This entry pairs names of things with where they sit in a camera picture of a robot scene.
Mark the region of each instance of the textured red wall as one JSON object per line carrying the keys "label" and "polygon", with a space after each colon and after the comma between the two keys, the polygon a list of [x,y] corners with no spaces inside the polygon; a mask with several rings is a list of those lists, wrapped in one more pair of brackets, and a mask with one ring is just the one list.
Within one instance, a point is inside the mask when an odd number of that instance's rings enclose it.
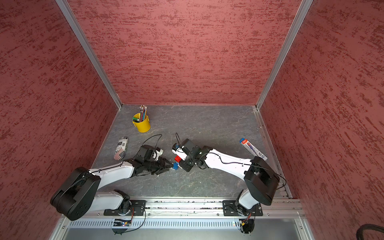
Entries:
{"label": "textured red wall", "polygon": [[255,104],[300,2],[69,0],[125,104]]}
{"label": "textured red wall", "polygon": [[117,108],[54,0],[2,1],[0,39],[0,239],[47,239]]}
{"label": "textured red wall", "polygon": [[384,225],[383,11],[383,1],[315,0],[262,106],[317,240]]}

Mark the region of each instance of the american flag print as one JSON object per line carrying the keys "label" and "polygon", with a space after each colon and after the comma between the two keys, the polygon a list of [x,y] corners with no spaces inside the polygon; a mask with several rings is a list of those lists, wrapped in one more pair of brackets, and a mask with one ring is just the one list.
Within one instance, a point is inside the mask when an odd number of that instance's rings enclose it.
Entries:
{"label": "american flag print", "polygon": [[124,158],[127,145],[128,145],[127,137],[122,137],[119,139],[118,145],[116,147],[115,156],[113,157],[115,160],[119,161]]}
{"label": "american flag print", "polygon": [[125,151],[123,148],[121,148],[119,151],[116,151],[114,159],[119,161],[125,156]]}

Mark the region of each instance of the boxed package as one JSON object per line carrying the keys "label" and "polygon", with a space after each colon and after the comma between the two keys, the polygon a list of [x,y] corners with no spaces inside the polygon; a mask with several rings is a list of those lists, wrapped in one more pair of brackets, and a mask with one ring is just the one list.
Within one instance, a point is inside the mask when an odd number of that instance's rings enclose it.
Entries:
{"label": "boxed package", "polygon": [[248,140],[246,140],[245,138],[242,138],[240,140],[240,143],[246,149],[248,149],[248,151],[250,151],[252,153],[252,155],[261,157],[262,159],[264,159],[264,161],[267,160],[267,157],[262,152],[260,152],[259,149],[257,149],[252,143],[250,143]]}

